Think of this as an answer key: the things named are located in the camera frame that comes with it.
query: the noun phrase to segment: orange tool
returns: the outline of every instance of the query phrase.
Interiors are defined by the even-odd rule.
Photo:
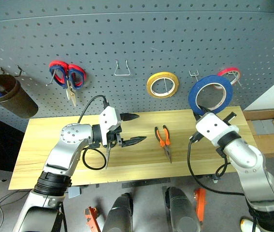
[[[89,207],[84,210],[84,216],[87,219],[87,225],[92,232],[100,232],[99,225],[96,221],[98,211],[96,208]]]
[[[165,154],[171,163],[171,151],[169,148],[169,145],[171,144],[171,142],[170,142],[169,131],[165,125],[163,125],[162,127],[164,128],[164,131],[165,131],[166,141],[163,141],[163,139],[161,138],[157,127],[155,127],[155,136],[157,140],[159,141],[160,146],[164,148]]]
[[[195,200],[197,201],[196,213],[200,222],[203,222],[204,219],[204,208],[206,205],[205,195],[206,190],[204,188],[197,189],[194,194]]]

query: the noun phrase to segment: wooden table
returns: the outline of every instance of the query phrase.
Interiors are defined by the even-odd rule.
[[[218,115],[224,118],[231,111],[237,114],[232,124],[240,128],[240,135],[249,144],[256,146],[239,106],[227,107]],[[133,146],[112,148],[107,170],[92,171],[79,162],[72,176],[73,185],[190,175],[186,161],[188,137],[196,131],[192,111],[145,112],[138,115],[140,115],[138,119],[122,123],[121,137],[129,139],[134,136],[147,136],[147,138]],[[78,116],[29,120],[9,189],[34,187],[49,152],[59,140],[60,130],[77,120]],[[81,123],[98,124],[99,119],[98,116],[84,116]],[[169,163],[154,134],[154,127],[158,126],[164,136],[162,130],[164,124],[170,132],[172,164]],[[86,160],[94,167],[101,166],[103,162],[102,157],[94,151],[87,152]],[[202,139],[192,145],[191,165],[195,174],[212,174],[221,164],[223,159],[208,140]],[[234,169],[229,166],[227,172],[234,172]]]

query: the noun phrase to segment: scissors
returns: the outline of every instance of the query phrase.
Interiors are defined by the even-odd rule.
[[[75,64],[67,64],[60,60],[53,60],[49,64],[52,80],[66,89],[68,100],[72,101],[74,107],[76,106],[76,97],[74,90],[82,88],[87,78],[86,72]]]

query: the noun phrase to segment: red tape roll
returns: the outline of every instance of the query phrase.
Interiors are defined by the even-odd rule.
[[[240,78],[241,78],[241,72],[238,68],[235,68],[235,67],[226,68],[226,69],[223,69],[222,71],[220,71],[217,75],[223,76],[225,74],[230,74],[231,72],[237,73],[236,74],[237,76],[234,77],[234,79],[232,81],[230,81],[231,85],[235,85],[237,83],[237,81],[240,80]],[[213,86],[216,89],[222,89],[222,86],[217,86],[217,85],[213,85]]]

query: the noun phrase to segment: pegboard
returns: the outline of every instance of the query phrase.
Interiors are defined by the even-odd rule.
[[[60,86],[45,86],[55,59],[87,72],[75,108]],[[115,59],[122,73],[128,60],[130,76],[114,76]],[[17,65],[25,71],[17,79],[39,106],[35,117],[79,115],[97,94],[122,113],[188,109],[196,83],[188,71],[202,78],[230,66],[242,72],[230,105],[244,108],[274,84],[274,1],[0,0],[0,66],[18,74]],[[172,97],[154,99],[146,82],[161,71],[177,75],[180,86]],[[97,100],[88,114],[101,110]],[[21,131],[27,124],[1,107],[0,120]]]

